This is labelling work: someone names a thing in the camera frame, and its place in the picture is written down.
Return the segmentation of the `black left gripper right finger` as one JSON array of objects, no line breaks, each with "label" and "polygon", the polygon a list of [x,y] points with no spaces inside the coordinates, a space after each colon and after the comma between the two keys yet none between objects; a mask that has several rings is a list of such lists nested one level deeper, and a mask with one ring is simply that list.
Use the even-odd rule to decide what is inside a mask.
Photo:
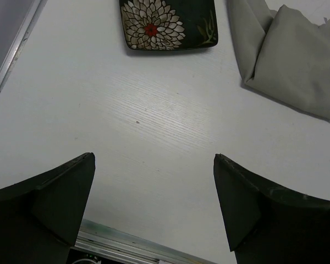
[{"label": "black left gripper right finger", "polygon": [[330,263],[330,201],[214,158],[229,249],[237,263]]}]

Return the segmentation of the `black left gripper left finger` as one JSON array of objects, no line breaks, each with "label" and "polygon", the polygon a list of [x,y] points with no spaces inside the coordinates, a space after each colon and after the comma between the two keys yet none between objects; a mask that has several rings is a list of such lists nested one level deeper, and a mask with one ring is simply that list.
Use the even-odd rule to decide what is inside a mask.
[{"label": "black left gripper left finger", "polygon": [[94,175],[87,152],[0,189],[0,263],[66,263]]}]

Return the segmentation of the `grey cloth placemat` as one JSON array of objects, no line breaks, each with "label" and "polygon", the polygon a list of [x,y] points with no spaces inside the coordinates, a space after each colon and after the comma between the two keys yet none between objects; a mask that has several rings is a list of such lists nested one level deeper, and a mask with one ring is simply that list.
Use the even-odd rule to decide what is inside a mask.
[{"label": "grey cloth placemat", "polygon": [[330,19],[310,22],[286,5],[228,1],[242,82],[303,113],[330,120]]}]

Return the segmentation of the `black floral square plate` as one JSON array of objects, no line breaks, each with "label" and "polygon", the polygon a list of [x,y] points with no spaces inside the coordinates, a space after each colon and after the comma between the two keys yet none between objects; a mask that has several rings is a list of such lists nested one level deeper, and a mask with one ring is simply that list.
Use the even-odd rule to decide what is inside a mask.
[{"label": "black floral square plate", "polygon": [[139,51],[209,48],[218,43],[215,2],[119,1],[127,46]]}]

